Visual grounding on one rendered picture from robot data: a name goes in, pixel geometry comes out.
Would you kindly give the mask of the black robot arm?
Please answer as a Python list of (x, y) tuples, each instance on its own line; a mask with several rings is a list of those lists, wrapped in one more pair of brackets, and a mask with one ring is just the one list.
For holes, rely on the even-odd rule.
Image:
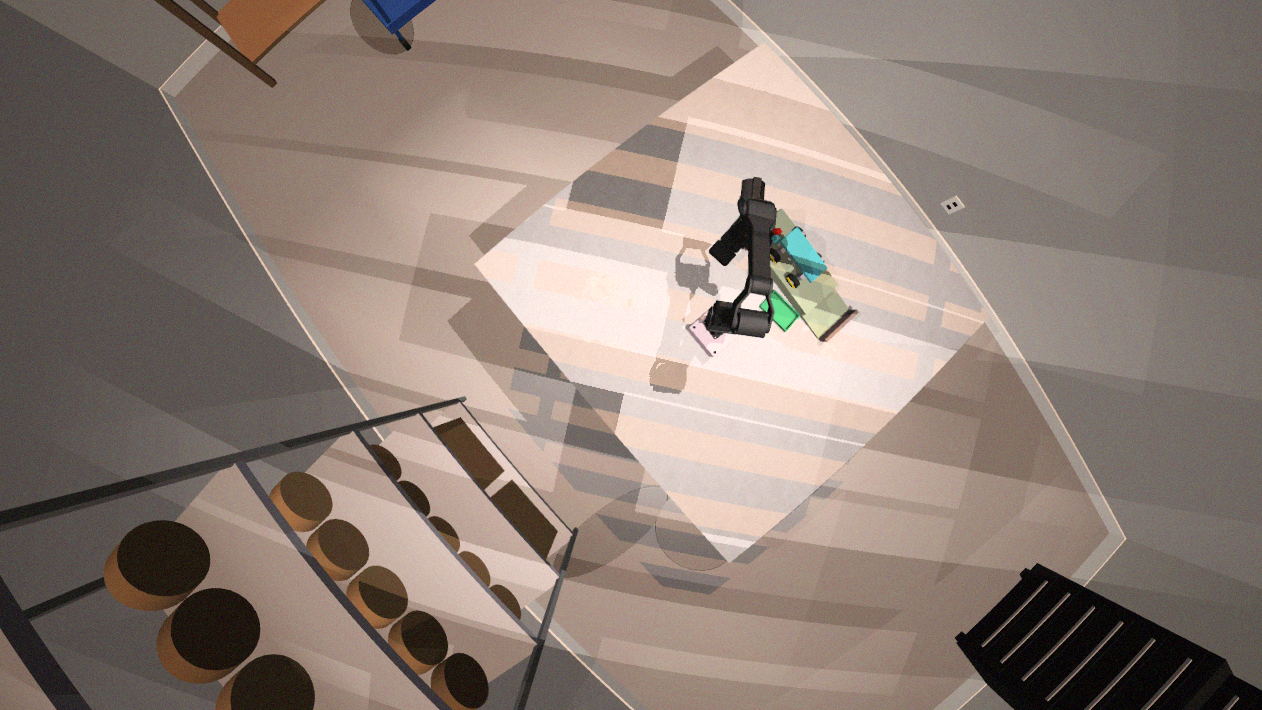
[[(745, 242), (740, 248), (748, 250), (748, 277), (745, 290), (740, 293), (734, 301), (718, 301), (707, 311), (702, 324), (705, 330), (717, 339), (723, 333), (752, 335), (764, 338), (769, 334), (774, 322), (774, 305), (770, 299), (774, 289), (771, 277), (770, 247), (772, 242), (774, 222), (777, 218), (777, 209), (771, 201), (764, 201), (765, 182), (753, 177), (741, 182), (742, 189), (738, 199), (740, 217), (736, 228), (743, 235)], [(764, 295), (769, 303), (767, 311), (741, 308), (750, 294)]]

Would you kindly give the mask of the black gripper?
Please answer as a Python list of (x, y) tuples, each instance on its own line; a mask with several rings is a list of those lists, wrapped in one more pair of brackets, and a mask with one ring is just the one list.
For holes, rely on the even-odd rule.
[(748, 238), (745, 238), (743, 235), (740, 235), (736, 228), (736, 222), (737, 221), (734, 221), (721, 240), (716, 240), (717, 242), (709, 248), (709, 253), (723, 266), (727, 266), (729, 261), (734, 259), (736, 253), (740, 252), (740, 243), (745, 242), (745, 240), (748, 241)]

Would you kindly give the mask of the green tray floor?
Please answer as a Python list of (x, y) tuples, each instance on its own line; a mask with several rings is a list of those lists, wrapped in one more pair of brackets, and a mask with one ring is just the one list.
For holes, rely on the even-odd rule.
[[(774, 318), (786, 329), (790, 325), (790, 323), (794, 320), (794, 318), (796, 318), (796, 315), (793, 313), (793, 310), (786, 304), (784, 304), (781, 301), (780, 298), (777, 298), (777, 295), (775, 293), (770, 296), (770, 299), (771, 299), (772, 305), (774, 305)], [(769, 303), (767, 301), (762, 306), (766, 310), (769, 310)]]

